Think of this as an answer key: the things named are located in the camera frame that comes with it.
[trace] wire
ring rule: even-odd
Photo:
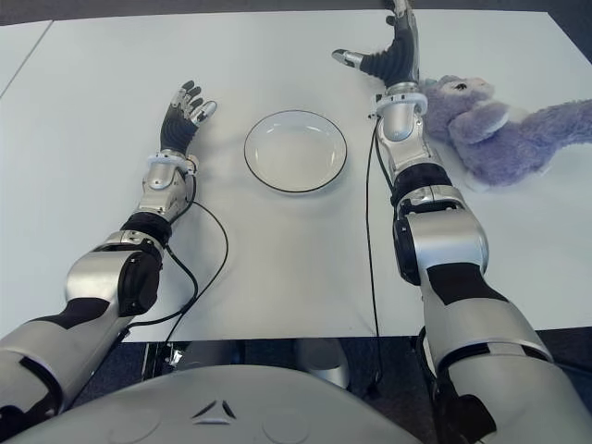
[[[378,158],[378,163],[380,164],[380,169],[382,170],[382,174],[385,177],[385,180],[387,181],[387,184],[388,184],[388,189],[390,190],[391,194],[394,194],[395,193],[395,186],[390,181],[389,172],[387,171],[387,168],[385,167],[385,163],[382,160],[382,154],[380,153],[380,149],[378,148],[377,130],[378,130],[378,124],[380,123],[380,120],[382,120],[382,117],[379,117],[378,121],[376,122],[374,133],[372,134],[372,140],[373,140],[374,147],[376,150],[376,157]]]
[[[438,389],[436,376],[432,373],[427,363],[426,349],[424,349],[424,339],[426,339],[426,327],[422,327],[415,339],[415,354],[417,355],[417,361],[424,374],[424,379],[427,384],[427,389],[430,393],[430,400],[434,402],[436,400],[436,390]]]
[[[132,328],[153,326],[155,324],[161,324],[161,323],[166,322],[166,321],[168,321],[170,319],[173,319],[173,318],[175,318],[177,316],[180,316],[180,318],[177,320],[177,322],[175,323],[175,325],[171,329],[170,333],[166,337],[166,341],[165,342],[168,342],[168,340],[172,336],[173,331],[179,325],[180,319],[193,307],[193,305],[202,296],[202,294],[204,294],[204,292],[212,285],[212,283],[214,282],[214,279],[217,278],[218,274],[220,273],[220,271],[222,270],[222,268],[226,264],[226,261],[227,261],[227,258],[228,258],[228,235],[227,235],[226,230],[224,229],[224,227],[222,226],[222,224],[220,223],[220,221],[218,220],[218,218],[216,216],[214,216],[214,214],[210,210],[208,210],[206,207],[204,207],[203,205],[201,205],[200,203],[197,203],[195,201],[191,201],[191,203],[199,206],[200,208],[202,208],[206,213],[208,213],[208,215],[210,215],[215,220],[215,222],[221,228],[222,233],[224,234],[224,239],[225,239],[225,243],[226,243],[226,252],[225,252],[224,261],[222,262],[222,265],[218,268],[218,270],[216,271],[216,274],[214,275],[214,277],[212,277],[212,279],[208,282],[208,284],[203,288],[202,292],[200,292],[198,294],[199,285],[197,283],[197,279],[195,278],[195,275],[175,255],[175,253],[172,251],[172,249],[170,248],[170,246],[167,245],[165,247],[165,249],[166,249],[166,252],[170,255],[170,258],[175,262],[175,264],[177,264],[185,272],[185,274],[189,277],[189,279],[191,279],[191,282],[193,284],[193,294],[189,298],[189,300],[187,302],[185,302],[185,304],[181,308],[179,308],[175,313],[169,314],[169,315],[164,316],[164,317],[160,317],[158,319],[153,319],[151,321],[140,321],[140,322],[133,322],[133,323],[129,324],[122,331],[122,333],[120,335],[122,338],[124,338],[125,336],[127,336],[128,333],[130,332],[130,329],[132,329]]]
[[[202,208],[218,224],[218,226],[222,230],[222,234],[224,235],[224,242],[226,244],[226,246],[225,246],[225,249],[226,250],[224,252],[224,259],[222,260],[222,263],[220,264],[220,266],[218,267],[217,271],[214,273],[214,275],[212,276],[212,278],[209,280],[209,282],[207,284],[205,284],[205,287],[203,287],[203,290],[200,291],[199,293],[197,293],[197,291],[195,291],[193,293],[193,296],[191,296],[191,298],[187,301],[187,303],[185,303],[185,305],[183,305],[183,307],[180,309],[180,316],[177,318],[177,321],[175,321],[175,324],[170,329],[170,332],[168,333],[168,336],[166,337],[165,342],[169,342],[169,340],[173,336],[173,333],[175,332],[175,329],[177,328],[177,326],[179,325],[179,323],[183,319],[183,316],[187,312],[190,311],[190,309],[193,307],[193,305],[202,297],[202,295],[207,291],[207,289],[210,288],[210,286],[214,283],[214,281],[216,280],[216,278],[218,277],[218,275],[220,274],[220,272],[222,271],[222,269],[224,268],[224,265],[226,265],[226,262],[228,260],[228,234],[226,232],[226,229],[224,228],[224,226],[222,225],[222,223],[220,222],[220,220],[214,215],[214,213],[212,213],[210,210],[208,210],[201,203],[197,203],[195,201],[191,201],[191,203],[194,204],[194,205],[199,206],[200,208]],[[177,264],[179,266],[181,266],[182,262],[181,261],[178,261]],[[189,271],[189,269],[185,265],[181,266],[181,268],[183,268],[183,270],[186,273],[188,273],[188,275],[191,273],[191,271]]]
[[[193,171],[195,171],[197,169],[197,166],[192,160],[190,160],[190,162],[193,164]],[[189,209],[191,208],[191,203],[195,201],[195,194],[197,193],[197,181],[195,180],[195,176],[191,176],[191,178],[193,179],[193,191],[191,192],[191,198],[187,202],[187,206],[183,208],[182,211],[180,211],[178,214],[173,216],[172,219],[170,219],[169,224],[171,225],[171,227],[173,223],[177,222],[181,216],[183,216],[185,213],[189,211]]]
[[[382,380],[383,375],[383,364],[382,364],[382,350],[380,347],[380,329],[378,327],[378,312],[376,309],[376,289],[374,285],[374,263],[372,261],[372,243],[370,241],[370,165],[372,163],[372,149],[373,149],[373,142],[377,141],[376,132],[378,131],[378,122],[376,122],[374,126],[374,131],[372,132],[372,139],[370,141],[370,150],[368,152],[368,165],[366,167],[366,204],[365,204],[365,224],[366,224],[366,241],[368,244],[368,265],[370,268],[370,288],[372,291],[372,307],[374,309],[374,326],[376,329],[376,358],[378,363],[378,368],[376,370],[374,379],[372,383],[366,389],[366,394],[372,396],[373,394],[377,394],[377,386]]]

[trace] white table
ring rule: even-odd
[[[481,76],[498,97],[535,110],[592,96],[592,67],[546,14],[416,11],[422,70]],[[391,30],[386,11],[206,14],[57,22],[0,102],[0,334],[63,307],[71,264],[128,217],[141,195],[143,159],[158,148],[166,103],[198,78],[219,103],[192,151],[198,198],[225,223],[228,267],[175,339],[370,336],[374,333],[364,236],[364,172],[377,80],[330,58],[372,52]],[[32,90],[31,84],[37,85]],[[301,108],[343,131],[349,157],[329,187],[271,191],[244,165],[242,144],[261,117]],[[438,147],[453,179],[462,170]],[[539,181],[465,197],[491,244],[490,283],[536,328],[592,324],[590,146],[557,156]],[[417,289],[397,275],[386,187],[373,169],[371,222],[382,333],[423,323]],[[201,282],[223,253],[199,211],[172,246]],[[159,300],[142,318],[177,309],[191,286],[169,260]],[[160,340],[170,324],[138,328]]]
[[[47,20],[0,26],[0,98],[50,24]]]

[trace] silver robot arm segment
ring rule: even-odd
[[[411,30],[403,40],[416,44],[407,2],[393,12],[395,33]],[[400,48],[411,45],[392,49],[398,40],[377,55],[333,56],[387,86],[376,137],[388,159],[395,250],[401,276],[422,292],[447,442],[590,442],[592,420],[569,379],[518,308],[484,280],[486,234],[424,139],[427,102],[409,75],[417,53],[410,62]]]
[[[175,94],[138,207],[72,266],[64,311],[0,339],[0,441],[64,411],[133,316],[154,304],[173,223],[195,195],[197,160],[187,149],[216,111],[196,98],[200,91],[190,81]]]

